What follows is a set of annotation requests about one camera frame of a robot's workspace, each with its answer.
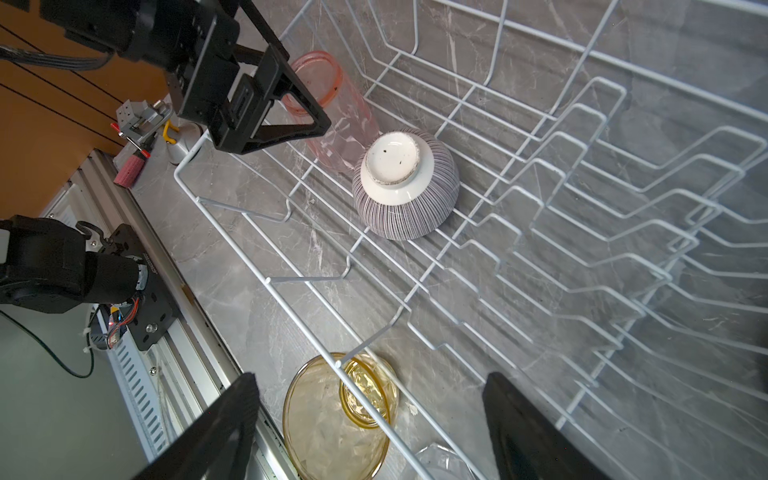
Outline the pink plastic cup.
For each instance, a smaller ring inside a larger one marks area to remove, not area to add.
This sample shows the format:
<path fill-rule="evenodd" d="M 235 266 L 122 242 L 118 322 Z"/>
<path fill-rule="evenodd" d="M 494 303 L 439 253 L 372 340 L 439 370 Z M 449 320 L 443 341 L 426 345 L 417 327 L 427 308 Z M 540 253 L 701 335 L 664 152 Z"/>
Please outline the pink plastic cup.
<path fill-rule="evenodd" d="M 323 108 L 331 127 L 321 137 L 306 141 L 326 168 L 349 173 L 380 136 L 381 131 L 368 104 L 335 57 L 312 51 L 291 67 Z"/>

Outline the clear plastic cup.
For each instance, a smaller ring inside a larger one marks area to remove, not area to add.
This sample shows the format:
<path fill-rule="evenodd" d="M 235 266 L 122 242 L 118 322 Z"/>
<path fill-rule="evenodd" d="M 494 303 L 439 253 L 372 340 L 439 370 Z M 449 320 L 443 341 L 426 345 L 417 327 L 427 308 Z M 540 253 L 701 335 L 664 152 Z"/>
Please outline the clear plastic cup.
<path fill-rule="evenodd" d="M 453 450 L 432 443 L 415 453 L 416 459 L 424 466 L 433 479 L 475 480 L 468 465 Z"/>

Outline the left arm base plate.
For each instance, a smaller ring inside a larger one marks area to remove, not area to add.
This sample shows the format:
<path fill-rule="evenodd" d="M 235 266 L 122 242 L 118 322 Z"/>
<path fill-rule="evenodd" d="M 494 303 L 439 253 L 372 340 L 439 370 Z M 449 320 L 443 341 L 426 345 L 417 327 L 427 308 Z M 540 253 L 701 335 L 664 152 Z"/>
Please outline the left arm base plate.
<path fill-rule="evenodd" d="M 138 312 L 127 325 L 137 348 L 147 351 L 181 317 L 181 311 L 133 227 L 119 225 L 110 240 L 107 253 L 132 258 L 147 267 L 148 279 L 139 292 Z"/>

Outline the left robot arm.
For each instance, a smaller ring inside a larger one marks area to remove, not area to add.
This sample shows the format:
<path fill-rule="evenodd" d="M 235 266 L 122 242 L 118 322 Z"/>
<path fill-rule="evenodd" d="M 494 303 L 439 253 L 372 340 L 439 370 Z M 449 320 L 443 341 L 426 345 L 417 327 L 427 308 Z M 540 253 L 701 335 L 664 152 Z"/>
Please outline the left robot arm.
<path fill-rule="evenodd" d="M 88 71 L 113 56 L 162 69 L 175 113 L 242 155 L 324 135 L 331 122 L 290 67 L 287 50 L 250 1 L 44 1 L 40 17 L 92 58 L 3 47 L 13 63 Z M 90 252 L 84 232 L 50 218 L 1 224 L 1 300 L 43 313 L 119 304 L 142 289 L 135 260 Z"/>

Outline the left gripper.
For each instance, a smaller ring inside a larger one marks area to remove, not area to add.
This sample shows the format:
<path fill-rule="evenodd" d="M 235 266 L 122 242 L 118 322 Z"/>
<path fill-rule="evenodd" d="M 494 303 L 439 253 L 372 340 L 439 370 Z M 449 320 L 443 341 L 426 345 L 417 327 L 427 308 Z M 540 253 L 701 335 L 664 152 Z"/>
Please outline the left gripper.
<path fill-rule="evenodd" d="M 252 1 L 121 1 L 119 55 L 162 69 L 177 115 L 206 126 L 221 150 L 323 136 L 331 121 L 284 55 L 237 44 L 239 9 L 261 19 Z M 240 77 L 230 101 L 241 63 L 256 70 Z"/>

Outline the yellow plastic cup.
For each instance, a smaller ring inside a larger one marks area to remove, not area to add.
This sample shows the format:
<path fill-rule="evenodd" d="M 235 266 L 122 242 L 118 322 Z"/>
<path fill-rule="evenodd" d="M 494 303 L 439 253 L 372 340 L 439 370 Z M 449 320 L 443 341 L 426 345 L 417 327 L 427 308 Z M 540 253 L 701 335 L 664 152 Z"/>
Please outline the yellow plastic cup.
<path fill-rule="evenodd" d="M 282 429 L 302 479 L 372 479 L 390 443 L 320 355 L 294 376 L 283 405 Z"/>

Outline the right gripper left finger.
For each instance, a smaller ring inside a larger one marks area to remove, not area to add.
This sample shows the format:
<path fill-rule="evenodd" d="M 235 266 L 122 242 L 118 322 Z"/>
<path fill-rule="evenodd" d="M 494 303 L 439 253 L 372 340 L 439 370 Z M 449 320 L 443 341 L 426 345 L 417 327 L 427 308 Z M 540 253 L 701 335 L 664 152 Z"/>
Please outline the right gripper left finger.
<path fill-rule="evenodd" d="M 240 375 L 137 479 L 244 479 L 260 408 L 252 373 Z"/>

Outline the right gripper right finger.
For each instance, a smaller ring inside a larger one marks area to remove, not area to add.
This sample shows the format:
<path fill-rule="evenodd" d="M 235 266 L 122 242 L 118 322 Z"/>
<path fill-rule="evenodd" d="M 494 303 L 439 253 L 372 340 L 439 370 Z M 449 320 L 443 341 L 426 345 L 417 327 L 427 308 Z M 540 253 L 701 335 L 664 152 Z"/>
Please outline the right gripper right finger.
<path fill-rule="evenodd" d="M 482 393 L 495 463 L 502 479 L 606 479 L 503 374 Z"/>

